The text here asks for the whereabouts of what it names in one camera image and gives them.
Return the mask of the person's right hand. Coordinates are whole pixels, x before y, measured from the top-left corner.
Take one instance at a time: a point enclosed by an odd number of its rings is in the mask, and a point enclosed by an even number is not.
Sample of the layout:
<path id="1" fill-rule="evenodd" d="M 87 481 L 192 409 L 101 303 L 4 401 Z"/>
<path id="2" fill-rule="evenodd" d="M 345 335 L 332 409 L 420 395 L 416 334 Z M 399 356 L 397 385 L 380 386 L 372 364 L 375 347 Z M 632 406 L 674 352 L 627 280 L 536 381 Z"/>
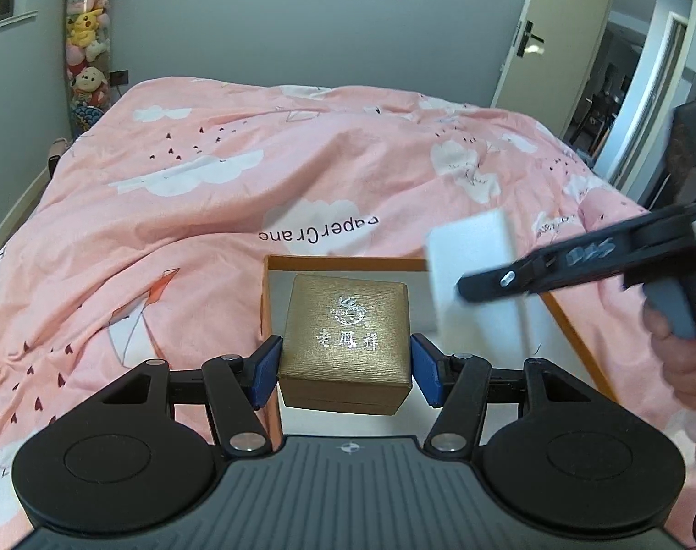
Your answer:
<path id="1" fill-rule="evenodd" d="M 696 410 L 696 339 L 678 338 L 668 319 L 650 301 L 643 306 L 643 324 L 666 384 L 684 406 Z"/>

